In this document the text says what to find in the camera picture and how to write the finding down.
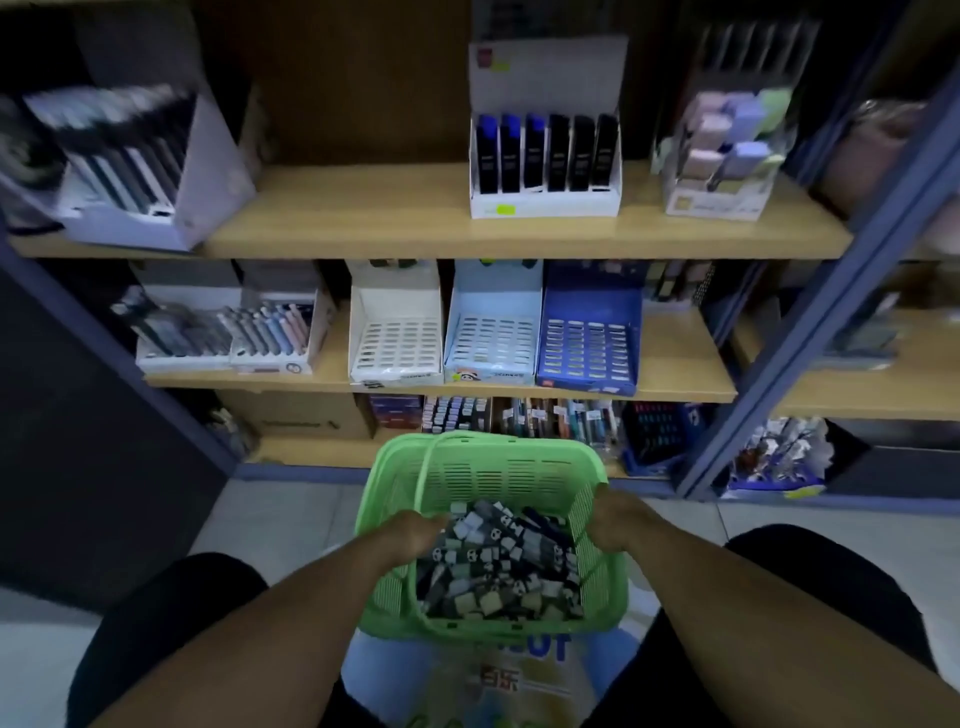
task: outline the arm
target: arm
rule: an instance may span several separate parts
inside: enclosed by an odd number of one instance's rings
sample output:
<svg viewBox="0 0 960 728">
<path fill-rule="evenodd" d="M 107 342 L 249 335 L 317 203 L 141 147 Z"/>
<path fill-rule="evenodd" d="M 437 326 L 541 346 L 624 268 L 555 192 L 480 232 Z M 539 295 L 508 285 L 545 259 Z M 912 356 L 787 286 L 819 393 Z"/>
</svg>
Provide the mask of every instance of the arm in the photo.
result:
<svg viewBox="0 0 960 728">
<path fill-rule="evenodd" d="M 93 728 L 316 728 L 377 579 L 430 548 L 445 518 L 403 511 L 203 632 Z"/>
<path fill-rule="evenodd" d="M 865 627 L 603 486 L 589 535 L 627 551 L 739 726 L 956 726 L 960 695 Z"/>
</svg>

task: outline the wooden shelf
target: wooden shelf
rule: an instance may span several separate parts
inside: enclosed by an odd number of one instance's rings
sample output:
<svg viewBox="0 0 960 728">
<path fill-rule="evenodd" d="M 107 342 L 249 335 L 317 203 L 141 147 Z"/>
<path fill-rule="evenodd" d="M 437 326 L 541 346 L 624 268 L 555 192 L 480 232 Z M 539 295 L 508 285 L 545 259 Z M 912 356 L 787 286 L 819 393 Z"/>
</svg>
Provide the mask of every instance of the wooden shelf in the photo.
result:
<svg viewBox="0 0 960 728">
<path fill-rule="evenodd" d="M 960 324 L 951 324 L 940 311 L 894 314 L 905 331 L 893 366 L 876 372 L 807 372 L 775 414 L 960 421 Z M 756 359 L 762 346 L 746 316 L 734 327 L 731 343 L 741 362 Z"/>
<path fill-rule="evenodd" d="M 253 392 L 349 392 L 349 309 L 333 322 L 312 363 L 311 376 L 177 372 L 145 375 L 155 387 L 243 389 Z M 736 390 L 697 310 L 645 314 L 640 340 L 640 377 L 636 400 L 729 402 Z M 378 389 L 377 394 L 468 394 L 476 397 L 572 397 L 597 399 L 599 393 L 536 386 L 458 382 L 432 387 Z"/>
<path fill-rule="evenodd" d="M 670 217 L 646 161 L 624 164 L 618 217 L 471 220 L 465 163 L 271 167 L 194 255 L 213 258 L 836 258 L 843 224 L 781 176 L 756 223 Z M 27 257 L 168 257 L 11 238 Z"/>
<path fill-rule="evenodd" d="M 380 447 L 407 430 L 381 428 L 371 440 L 335 440 L 294 435 L 266 435 L 248 458 L 249 463 L 310 465 L 326 468 L 369 468 Z M 607 477 L 627 477 L 619 464 L 607 466 Z M 637 478 L 663 480 L 657 478 Z"/>
</svg>

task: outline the cardboard box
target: cardboard box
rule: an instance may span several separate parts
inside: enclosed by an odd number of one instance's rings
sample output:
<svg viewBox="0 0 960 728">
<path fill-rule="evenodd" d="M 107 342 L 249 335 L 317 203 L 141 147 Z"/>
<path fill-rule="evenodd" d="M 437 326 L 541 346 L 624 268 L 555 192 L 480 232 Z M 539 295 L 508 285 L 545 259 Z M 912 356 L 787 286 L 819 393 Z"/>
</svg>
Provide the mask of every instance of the cardboard box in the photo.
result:
<svg viewBox="0 0 960 728">
<path fill-rule="evenodd" d="M 470 86 L 469 191 L 470 216 L 502 217 L 615 217 L 620 211 L 623 134 L 617 129 L 610 185 L 586 192 L 546 192 L 545 186 L 519 192 L 480 194 L 475 125 L 480 114 L 499 119 L 505 113 L 525 118 L 528 113 L 570 118 L 602 113 L 619 118 L 620 86 L 627 58 L 626 36 L 538 38 L 471 43 L 468 49 Z M 520 129 L 520 179 L 523 180 L 525 124 Z M 549 125 L 544 130 L 550 148 Z M 499 170 L 499 134 L 497 169 Z"/>
<path fill-rule="evenodd" d="M 436 260 L 407 268 L 348 260 L 349 376 L 357 391 L 444 383 L 443 301 Z"/>
<path fill-rule="evenodd" d="M 217 390 L 217 396 L 261 435 L 369 440 L 376 431 L 367 402 L 349 393 Z"/>
</svg>

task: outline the pastel pen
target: pastel pen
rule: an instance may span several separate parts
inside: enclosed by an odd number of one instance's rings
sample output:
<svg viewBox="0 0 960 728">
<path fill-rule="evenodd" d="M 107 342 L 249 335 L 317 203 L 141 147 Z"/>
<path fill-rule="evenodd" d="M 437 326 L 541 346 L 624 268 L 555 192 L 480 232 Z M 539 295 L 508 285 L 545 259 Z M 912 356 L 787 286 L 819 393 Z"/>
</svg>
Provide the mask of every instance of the pastel pen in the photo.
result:
<svg viewBox="0 0 960 728">
<path fill-rule="evenodd" d="M 267 328 L 270 330 L 270 333 L 274 336 L 276 344 L 280 347 L 280 350 L 286 354 L 290 355 L 294 352 L 293 346 L 290 344 L 289 339 L 283 329 L 280 327 L 280 323 L 274 318 L 273 315 L 267 315 L 263 317 L 264 323 L 267 325 Z"/>
<path fill-rule="evenodd" d="M 263 320 L 263 314 L 259 311 L 253 314 L 253 325 L 256 327 L 257 333 L 260 334 L 263 338 L 264 343 L 267 345 L 267 349 L 271 354 L 276 356 L 280 353 L 280 345 L 274 338 L 274 335 L 270 333 L 270 330 L 267 328 L 266 323 Z"/>
</svg>

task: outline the leg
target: leg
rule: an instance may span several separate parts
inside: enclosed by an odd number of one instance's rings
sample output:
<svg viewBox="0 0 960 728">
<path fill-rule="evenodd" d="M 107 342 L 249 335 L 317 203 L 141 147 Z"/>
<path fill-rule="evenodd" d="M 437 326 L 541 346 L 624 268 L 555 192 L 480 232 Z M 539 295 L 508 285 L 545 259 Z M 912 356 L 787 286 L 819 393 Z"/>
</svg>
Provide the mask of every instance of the leg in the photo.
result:
<svg viewBox="0 0 960 728">
<path fill-rule="evenodd" d="M 220 553 L 189 556 L 155 576 L 101 622 L 70 686 L 67 728 L 85 728 L 151 669 L 266 590 L 253 567 Z M 321 725 L 344 719 L 380 725 L 338 680 Z"/>
<path fill-rule="evenodd" d="M 910 597 L 862 556 L 805 528 L 784 524 L 736 536 L 725 548 L 816 596 L 936 671 L 924 622 Z M 641 694 L 650 696 L 643 709 L 654 722 L 693 718 L 702 725 L 730 725 L 700 683 L 663 611 L 584 725 L 615 725 L 623 716 L 635 715 Z M 682 698 L 669 704 L 657 698 L 671 694 Z"/>
</svg>

